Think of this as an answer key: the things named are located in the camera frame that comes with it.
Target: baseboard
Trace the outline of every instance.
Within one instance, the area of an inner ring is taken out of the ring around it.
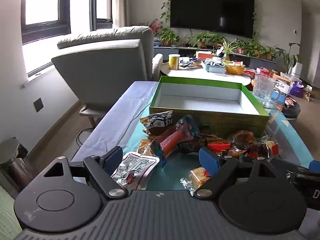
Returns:
[[[80,101],[77,101],[68,111],[64,113],[62,117],[46,132],[46,134],[40,139],[36,146],[29,152],[28,157],[41,152],[46,145],[52,140],[53,136],[58,130],[65,124],[65,122],[82,106]]]

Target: gray armchair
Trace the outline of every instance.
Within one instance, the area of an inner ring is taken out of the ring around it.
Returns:
[[[134,81],[159,80],[163,56],[153,58],[153,33],[147,26],[70,34],[57,46],[52,62],[84,103],[80,115],[91,122],[105,116]]]

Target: yellow can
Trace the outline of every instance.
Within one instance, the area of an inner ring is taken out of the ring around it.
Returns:
[[[169,55],[169,69],[178,70],[179,69],[179,54],[170,54]]]

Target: purple bag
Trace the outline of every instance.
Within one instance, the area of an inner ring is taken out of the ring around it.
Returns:
[[[303,88],[304,86],[301,85],[299,82],[294,81],[290,86],[290,95],[302,98],[303,96]]]

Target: black trash bin lid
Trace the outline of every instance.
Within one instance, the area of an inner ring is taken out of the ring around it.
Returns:
[[[19,141],[10,138],[0,144],[0,168],[9,166],[18,156]]]

